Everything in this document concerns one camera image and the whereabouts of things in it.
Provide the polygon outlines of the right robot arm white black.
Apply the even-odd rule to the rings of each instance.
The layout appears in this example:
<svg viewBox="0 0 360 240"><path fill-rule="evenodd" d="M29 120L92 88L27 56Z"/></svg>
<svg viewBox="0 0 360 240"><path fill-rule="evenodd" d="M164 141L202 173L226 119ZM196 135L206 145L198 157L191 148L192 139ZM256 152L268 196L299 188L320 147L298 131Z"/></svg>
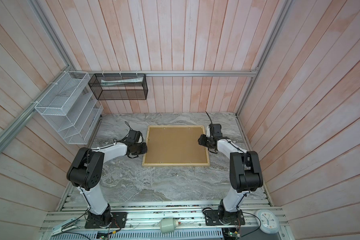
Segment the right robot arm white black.
<svg viewBox="0 0 360 240"><path fill-rule="evenodd" d="M231 189L221 200L218 215L222 222L232 221L238 216L244 198L263 186L258 153L244 150L224 137L220 124L209 124L207 134L201 135L198 143L211 153L222 153L230 160Z"/></svg>

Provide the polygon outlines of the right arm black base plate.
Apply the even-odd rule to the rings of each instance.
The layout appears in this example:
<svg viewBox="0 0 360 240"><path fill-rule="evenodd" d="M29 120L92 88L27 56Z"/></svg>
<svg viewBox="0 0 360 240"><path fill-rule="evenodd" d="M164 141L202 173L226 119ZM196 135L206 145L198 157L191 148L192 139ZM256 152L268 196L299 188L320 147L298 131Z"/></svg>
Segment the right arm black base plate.
<svg viewBox="0 0 360 240"><path fill-rule="evenodd" d="M242 211L229 213L223 210L212 210L211 208L202 209L207 226L222 225L245 225L245 219Z"/></svg>

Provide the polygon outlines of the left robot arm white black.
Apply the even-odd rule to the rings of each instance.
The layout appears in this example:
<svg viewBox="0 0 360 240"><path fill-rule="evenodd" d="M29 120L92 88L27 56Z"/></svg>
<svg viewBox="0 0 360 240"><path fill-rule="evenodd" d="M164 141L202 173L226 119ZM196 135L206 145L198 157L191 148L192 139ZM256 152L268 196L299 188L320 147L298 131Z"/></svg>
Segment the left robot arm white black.
<svg viewBox="0 0 360 240"><path fill-rule="evenodd" d="M103 164L123 156L134 159L147 151L148 147L142 133L129 130L123 139L114 141L111 145L79 149L67 172L67 179L84 196L89 212L95 216L102 216L109 206L100 189Z"/></svg>

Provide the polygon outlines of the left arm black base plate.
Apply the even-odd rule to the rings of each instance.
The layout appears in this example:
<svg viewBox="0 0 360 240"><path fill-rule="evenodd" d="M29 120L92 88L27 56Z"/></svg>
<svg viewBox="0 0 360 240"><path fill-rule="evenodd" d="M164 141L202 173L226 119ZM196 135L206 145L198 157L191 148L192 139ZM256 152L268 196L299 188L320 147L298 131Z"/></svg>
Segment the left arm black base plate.
<svg viewBox="0 0 360 240"><path fill-rule="evenodd" d="M102 215L89 212L85 229L122 229L126 225L127 215L127 212L104 212Z"/></svg>

